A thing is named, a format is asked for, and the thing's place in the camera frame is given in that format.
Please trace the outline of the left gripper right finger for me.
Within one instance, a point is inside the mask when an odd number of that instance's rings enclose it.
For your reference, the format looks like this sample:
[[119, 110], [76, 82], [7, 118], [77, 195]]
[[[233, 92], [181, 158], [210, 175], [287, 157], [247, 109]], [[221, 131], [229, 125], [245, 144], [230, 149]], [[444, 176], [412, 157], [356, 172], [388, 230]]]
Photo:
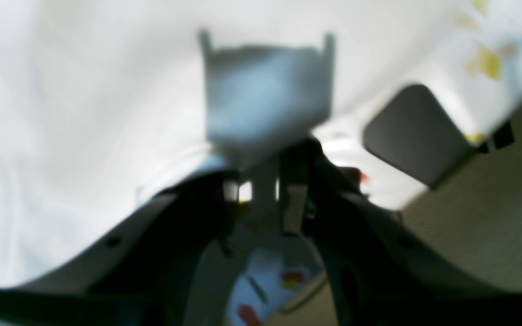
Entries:
[[522, 292], [439, 256], [369, 202], [316, 139], [279, 161], [282, 233], [317, 250], [340, 326], [522, 326]]

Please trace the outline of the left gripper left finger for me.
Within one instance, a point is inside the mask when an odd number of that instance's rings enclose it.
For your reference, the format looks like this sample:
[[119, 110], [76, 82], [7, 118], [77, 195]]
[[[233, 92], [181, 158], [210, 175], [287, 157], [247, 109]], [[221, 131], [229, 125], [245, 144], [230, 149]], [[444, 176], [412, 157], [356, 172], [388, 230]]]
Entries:
[[236, 173], [167, 188], [60, 267], [0, 288], [0, 326], [182, 326], [197, 266], [230, 233]]

